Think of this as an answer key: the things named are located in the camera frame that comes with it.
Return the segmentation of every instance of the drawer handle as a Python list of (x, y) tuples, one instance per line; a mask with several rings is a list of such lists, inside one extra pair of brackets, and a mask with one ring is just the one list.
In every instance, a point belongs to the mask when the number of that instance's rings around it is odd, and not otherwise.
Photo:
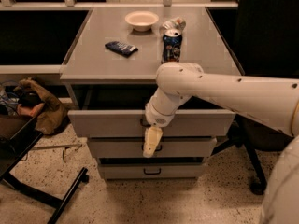
[(162, 149), (163, 149), (163, 146), (162, 146), (162, 145), (158, 145), (158, 146), (156, 147), (155, 152), (160, 152), (160, 151), (162, 151)]
[(145, 175), (159, 175), (161, 173), (161, 168), (159, 168), (159, 170), (157, 172), (147, 172), (147, 170), (144, 168), (143, 173)]
[(150, 128), (150, 124), (145, 124), (144, 123), (144, 119), (140, 119), (140, 125), (142, 126), (142, 127), (145, 127), (145, 128)]

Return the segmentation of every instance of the cabinet top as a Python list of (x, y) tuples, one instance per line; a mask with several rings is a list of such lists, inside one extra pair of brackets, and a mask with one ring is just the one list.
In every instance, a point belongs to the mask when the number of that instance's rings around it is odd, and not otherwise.
[[(126, 23), (132, 11), (152, 11), (159, 21), (140, 33)], [(163, 40), (160, 25), (180, 16), (187, 25), (181, 45), (181, 62), (198, 63), (206, 73), (238, 75), (228, 49), (204, 7), (99, 7), (94, 8), (76, 46), (62, 66), (64, 83), (154, 82), (161, 65)], [(138, 52), (124, 58), (105, 48), (110, 41), (135, 45)]]

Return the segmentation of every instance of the drawer front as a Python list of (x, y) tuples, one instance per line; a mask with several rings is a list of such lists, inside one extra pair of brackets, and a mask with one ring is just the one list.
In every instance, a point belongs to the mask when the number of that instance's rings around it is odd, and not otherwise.
[(42, 80), (43, 85), (62, 85), (61, 71), (64, 67), (54, 65), (1, 65), (0, 80), (22, 80), (34, 77)]
[[(94, 158), (143, 158), (143, 139), (89, 139)], [(153, 157), (209, 157), (217, 144), (216, 138), (165, 138)]]
[(98, 166), (100, 176), (107, 179), (197, 178), (204, 164)]
[[(78, 137), (143, 137), (144, 110), (71, 110), (69, 118)], [(178, 110), (165, 137), (225, 136), (235, 114), (225, 109)]]

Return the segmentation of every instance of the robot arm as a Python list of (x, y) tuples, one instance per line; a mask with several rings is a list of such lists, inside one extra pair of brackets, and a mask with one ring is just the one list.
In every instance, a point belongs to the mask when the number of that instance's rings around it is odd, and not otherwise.
[[(165, 63), (156, 82), (159, 88), (146, 105), (146, 118), (160, 133), (195, 96), (289, 136), (299, 134), (297, 79), (206, 74), (196, 63)], [(146, 133), (146, 144), (155, 133)]]

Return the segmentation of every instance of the terrazzo floor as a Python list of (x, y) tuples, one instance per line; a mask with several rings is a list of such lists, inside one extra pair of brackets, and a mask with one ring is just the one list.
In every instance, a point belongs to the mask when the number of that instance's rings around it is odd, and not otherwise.
[[(232, 224), (258, 223), (263, 196), (249, 190), (254, 170), (243, 147), (230, 147), (207, 161), (196, 179), (105, 181), (98, 174), (85, 138), (71, 124), (63, 133), (44, 136), (36, 147), (82, 144), (30, 151), (12, 170), (21, 182), (63, 198), (82, 167), (81, 183), (57, 223), (73, 224)], [(277, 153), (258, 153), (269, 176)], [(0, 223), (47, 223), (54, 209), (30, 199), (5, 183), (0, 185)]]

